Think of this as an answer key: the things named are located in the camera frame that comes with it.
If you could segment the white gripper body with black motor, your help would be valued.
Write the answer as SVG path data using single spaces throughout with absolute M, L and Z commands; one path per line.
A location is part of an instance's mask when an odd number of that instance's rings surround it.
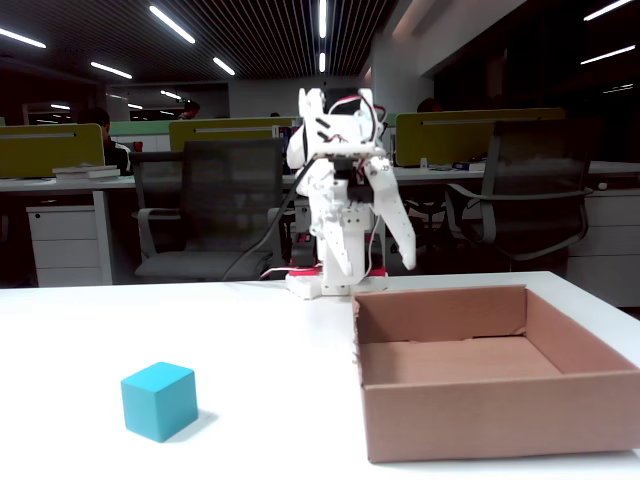
M 310 232 L 327 236 L 336 231 L 368 231 L 373 226 L 373 189 L 360 159 L 317 159 L 306 174 L 311 209 Z

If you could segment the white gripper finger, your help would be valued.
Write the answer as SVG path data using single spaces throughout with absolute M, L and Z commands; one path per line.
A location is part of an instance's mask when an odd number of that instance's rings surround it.
M 353 273 L 345 240 L 345 228 L 350 220 L 350 211 L 312 214 L 312 230 L 319 242 L 318 255 L 324 276 L 351 276 Z
M 373 190 L 373 210 L 392 234 L 407 270 L 416 266 L 416 235 L 398 190 L 398 182 L 388 158 L 370 157 L 364 166 Z

